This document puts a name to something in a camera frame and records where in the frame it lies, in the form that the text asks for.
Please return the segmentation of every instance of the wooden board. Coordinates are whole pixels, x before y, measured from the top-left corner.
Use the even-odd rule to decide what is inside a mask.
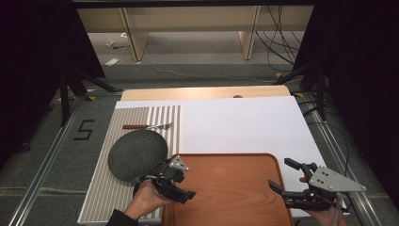
[[[185,204],[165,206],[162,225],[293,225],[291,212],[268,180],[282,185],[269,153],[180,154],[189,171],[178,184],[197,192]]]

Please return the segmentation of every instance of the fork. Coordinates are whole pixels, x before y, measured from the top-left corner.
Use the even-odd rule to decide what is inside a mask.
[[[166,124],[157,124],[157,125],[146,125],[146,124],[134,124],[134,125],[123,125],[122,129],[162,129],[167,130],[172,127],[173,122]]]

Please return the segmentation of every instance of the striped mat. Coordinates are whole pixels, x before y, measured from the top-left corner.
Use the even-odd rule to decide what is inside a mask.
[[[109,123],[100,157],[94,171],[88,194],[78,223],[101,225],[111,217],[114,209],[123,211],[132,199],[133,185],[114,177],[108,168],[107,158],[112,145],[131,130],[123,130],[123,124],[163,124],[173,122],[169,130],[155,130],[168,144],[168,156],[179,152],[182,108],[173,106],[151,106],[115,109]],[[162,209],[144,216],[140,224],[160,224]]]

